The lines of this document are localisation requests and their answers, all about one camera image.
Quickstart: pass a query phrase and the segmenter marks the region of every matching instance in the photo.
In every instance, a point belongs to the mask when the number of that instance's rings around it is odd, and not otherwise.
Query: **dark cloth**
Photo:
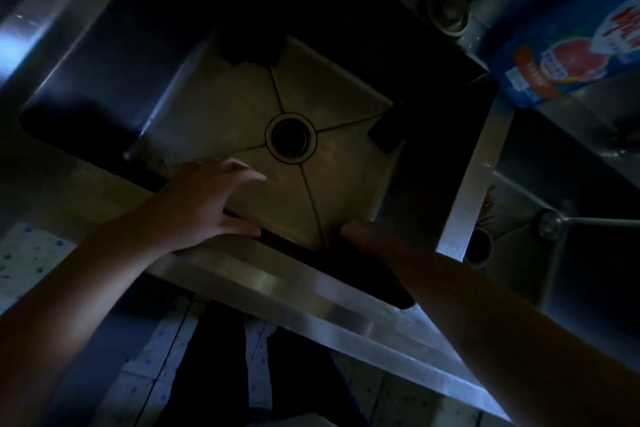
[[[210,302],[201,314],[156,427],[251,422],[241,312]],[[338,427],[367,427],[330,350],[287,330],[267,339],[271,419],[316,413]]]

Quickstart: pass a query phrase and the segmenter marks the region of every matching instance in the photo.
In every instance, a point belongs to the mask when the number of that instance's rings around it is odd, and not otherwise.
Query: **sink bottom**
[[[227,208],[309,250],[337,227],[372,220],[399,149],[367,137],[392,102],[301,42],[288,38],[275,68],[196,49],[130,152],[171,177],[180,164],[231,155],[263,172]]]

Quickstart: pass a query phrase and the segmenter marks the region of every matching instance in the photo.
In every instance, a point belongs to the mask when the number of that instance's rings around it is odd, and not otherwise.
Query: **drain hole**
[[[285,158],[295,159],[305,155],[311,144],[311,132],[294,118],[279,121],[271,131],[271,143],[275,151]]]

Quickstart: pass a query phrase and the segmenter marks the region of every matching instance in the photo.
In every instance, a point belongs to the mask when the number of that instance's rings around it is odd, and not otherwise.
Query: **person's right arm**
[[[640,425],[640,375],[508,289],[374,223],[340,235],[392,269],[518,427]]]

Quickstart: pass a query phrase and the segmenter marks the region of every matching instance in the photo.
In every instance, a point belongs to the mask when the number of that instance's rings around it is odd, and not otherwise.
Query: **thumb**
[[[245,235],[248,237],[259,237],[260,227],[250,221],[232,216],[224,216],[220,221],[220,229],[224,234]]]

